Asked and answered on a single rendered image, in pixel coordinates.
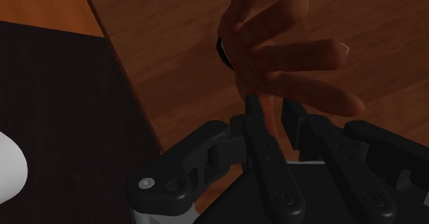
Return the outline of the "skin-coloured hand figure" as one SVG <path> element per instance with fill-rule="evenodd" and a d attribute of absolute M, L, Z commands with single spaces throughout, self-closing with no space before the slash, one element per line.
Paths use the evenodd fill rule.
<path fill-rule="evenodd" d="M 270 135 L 278 135 L 275 96 L 343 117 L 363 112 L 363 101 L 352 93 L 299 74 L 341 68 L 347 62 L 349 46 L 335 39 L 281 45 L 272 41 L 307 16 L 309 1 L 278 0 L 251 17 L 255 3 L 231 0 L 219 22 L 218 36 L 239 95 L 258 97 Z"/>

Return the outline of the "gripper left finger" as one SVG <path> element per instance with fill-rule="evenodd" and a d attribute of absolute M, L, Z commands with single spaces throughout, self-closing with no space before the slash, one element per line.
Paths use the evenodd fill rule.
<path fill-rule="evenodd" d="M 244 114 L 206 122 L 135 173 L 126 183 L 127 202 L 142 214 L 179 216 L 240 163 L 254 172 L 272 224 L 302 224 L 305 200 L 255 95 L 246 96 Z"/>

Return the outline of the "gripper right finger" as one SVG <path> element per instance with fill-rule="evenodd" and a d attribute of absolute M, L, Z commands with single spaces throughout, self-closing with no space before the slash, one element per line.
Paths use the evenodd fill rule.
<path fill-rule="evenodd" d="M 366 122 L 340 128 L 284 99 L 281 121 L 305 161 L 322 160 L 358 224 L 429 224 L 429 148 Z"/>

